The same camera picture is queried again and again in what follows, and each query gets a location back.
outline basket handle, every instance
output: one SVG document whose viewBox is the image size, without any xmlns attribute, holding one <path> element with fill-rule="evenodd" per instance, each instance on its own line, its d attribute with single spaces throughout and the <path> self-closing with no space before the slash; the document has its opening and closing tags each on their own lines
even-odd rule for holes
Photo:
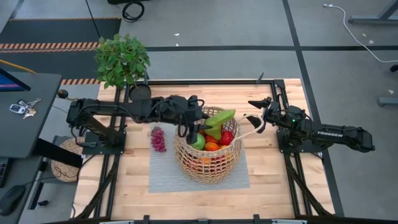
<svg viewBox="0 0 398 224">
<path fill-rule="evenodd" d="M 260 126 L 258 126 L 258 127 L 257 127 L 256 129 L 254 129 L 253 131 L 250 131 L 250 132 L 248 132 L 248 133 L 244 133 L 244 134 L 242 134 L 241 136 L 238 136 L 238 137 L 234 138 L 234 139 L 232 140 L 232 142 L 231 142 L 231 145 L 234 145 L 235 142 L 236 142 L 237 140 L 240 140 L 240 139 L 242 139 L 242 138 L 244 138 L 244 137 L 246 137 L 246 136 L 248 136 L 248 135 L 250 135 L 250 134 L 253 134 L 253 133 L 257 132 L 258 130 L 260 130 L 260 129 L 265 125 L 264 120 L 263 120 L 260 116 L 258 116 L 258 115 L 256 115 L 256 114 L 246 114 L 246 115 L 244 115 L 241 119 L 238 120 L 238 123 L 240 123 L 243 119 L 246 119 L 246 118 L 249 117 L 249 116 L 253 116 L 253 117 L 256 117 L 256 118 L 260 119 L 260 122 L 261 122 Z"/>
</svg>

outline woven basket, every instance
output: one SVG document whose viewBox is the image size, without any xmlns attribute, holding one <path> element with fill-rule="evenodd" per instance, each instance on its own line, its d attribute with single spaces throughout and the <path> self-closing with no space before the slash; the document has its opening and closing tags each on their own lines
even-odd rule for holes
<svg viewBox="0 0 398 224">
<path fill-rule="evenodd" d="M 223 109 L 219 107 L 203 107 L 203 112 L 209 116 L 213 116 L 219 111 L 223 111 Z M 258 117 L 257 115 L 248 114 L 242 119 L 247 116 Z M 240 134 L 239 122 L 242 119 L 236 121 L 233 118 L 223 124 L 223 131 L 231 131 L 235 138 L 228 147 L 217 151 L 209 152 L 194 149 L 187 144 L 187 140 L 185 138 L 180 138 L 176 133 L 174 137 L 175 158 L 180 165 L 181 170 L 183 170 L 190 178 L 204 184 L 215 184 L 227 177 L 238 162 L 239 155 L 241 153 L 242 138 L 261 128 L 260 126 L 250 133 L 238 136 Z M 205 120 L 202 119 L 198 123 L 203 124 L 204 122 Z"/>
</svg>

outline wooden tabletop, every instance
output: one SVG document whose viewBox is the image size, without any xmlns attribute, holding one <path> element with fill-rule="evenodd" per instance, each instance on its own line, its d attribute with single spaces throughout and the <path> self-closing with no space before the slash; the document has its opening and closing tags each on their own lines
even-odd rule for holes
<svg viewBox="0 0 398 224">
<path fill-rule="evenodd" d="M 289 104 L 308 111 L 300 79 L 285 79 L 285 85 Z M 244 113 L 261 115 L 262 111 L 248 104 L 248 100 L 272 97 L 270 85 L 157 85 L 151 89 L 152 97 L 181 95 L 188 98 L 197 95 L 204 99 L 206 106 L 236 109 L 236 118 Z M 114 88 L 105 90 L 102 83 L 98 99 L 113 101 L 114 94 Z M 109 125 L 109 117 L 96 118 L 105 126 Z M 284 157 L 278 148 L 276 127 L 268 124 L 262 134 L 253 134 L 244 139 L 249 189 L 150 194 L 150 126 L 135 124 L 130 118 L 126 119 L 126 124 L 126 150 L 119 163 L 112 220 L 142 220 L 144 215 L 150 215 L 151 220 L 250 219 L 253 214 L 259 214 L 261 218 L 294 217 Z M 247 120 L 241 123 L 241 127 L 244 132 L 253 129 Z M 324 208 L 333 213 L 321 160 L 307 153 L 302 153 L 301 159 L 308 188 Z M 82 168 L 75 195 L 76 214 L 84 209 L 97 191 L 102 162 L 103 156 L 96 156 Z M 304 213 L 302 195 L 297 185 L 296 188 L 300 210 Z M 104 198 L 102 215 L 108 192 Z"/>
</svg>

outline monitor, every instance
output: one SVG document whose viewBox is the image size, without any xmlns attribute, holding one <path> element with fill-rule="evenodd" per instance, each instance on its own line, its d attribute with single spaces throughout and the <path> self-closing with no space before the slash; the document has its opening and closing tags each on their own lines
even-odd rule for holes
<svg viewBox="0 0 398 224">
<path fill-rule="evenodd" d="M 29 91 L 30 87 L 0 68 L 0 91 Z"/>
</svg>

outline computer mouse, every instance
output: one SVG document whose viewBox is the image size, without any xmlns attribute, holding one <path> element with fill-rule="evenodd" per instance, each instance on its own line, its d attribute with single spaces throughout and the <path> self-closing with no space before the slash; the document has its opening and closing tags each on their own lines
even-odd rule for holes
<svg viewBox="0 0 398 224">
<path fill-rule="evenodd" d="M 15 185 L 11 187 L 6 194 L 0 199 L 0 215 L 6 216 L 11 214 L 25 194 L 24 185 Z"/>
</svg>

